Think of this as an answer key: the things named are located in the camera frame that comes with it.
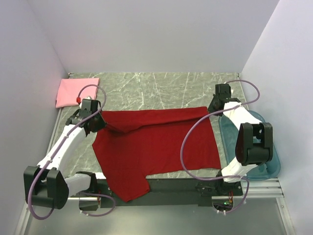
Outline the red t shirt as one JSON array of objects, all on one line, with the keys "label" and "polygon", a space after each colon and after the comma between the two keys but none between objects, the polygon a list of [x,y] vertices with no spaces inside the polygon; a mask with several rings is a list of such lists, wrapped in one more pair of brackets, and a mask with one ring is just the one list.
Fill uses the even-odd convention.
[{"label": "red t shirt", "polygon": [[103,111],[108,124],[92,147],[110,189],[129,202],[149,192],[148,175],[220,169],[207,113],[205,107]]}]

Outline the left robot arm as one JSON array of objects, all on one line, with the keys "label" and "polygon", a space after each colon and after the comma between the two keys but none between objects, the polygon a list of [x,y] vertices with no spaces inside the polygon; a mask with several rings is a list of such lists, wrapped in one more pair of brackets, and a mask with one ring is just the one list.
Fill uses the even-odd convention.
[{"label": "left robot arm", "polygon": [[71,177],[63,172],[76,148],[90,133],[106,127],[101,116],[103,105],[94,99],[83,99],[80,108],[66,121],[63,132],[47,155],[23,173],[25,200],[29,209],[40,206],[61,209],[68,197],[82,191],[97,192],[95,173],[79,171]]}]

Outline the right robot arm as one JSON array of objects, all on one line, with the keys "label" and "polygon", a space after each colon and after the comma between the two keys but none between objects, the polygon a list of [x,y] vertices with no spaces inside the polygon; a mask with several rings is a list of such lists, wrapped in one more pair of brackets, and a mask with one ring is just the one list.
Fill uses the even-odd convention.
[{"label": "right robot arm", "polygon": [[224,178],[215,181],[216,193],[228,195],[238,189],[241,179],[249,171],[272,160],[273,127],[255,118],[239,99],[233,98],[228,83],[215,86],[208,112],[227,117],[238,130],[235,157],[217,174],[217,177]]}]

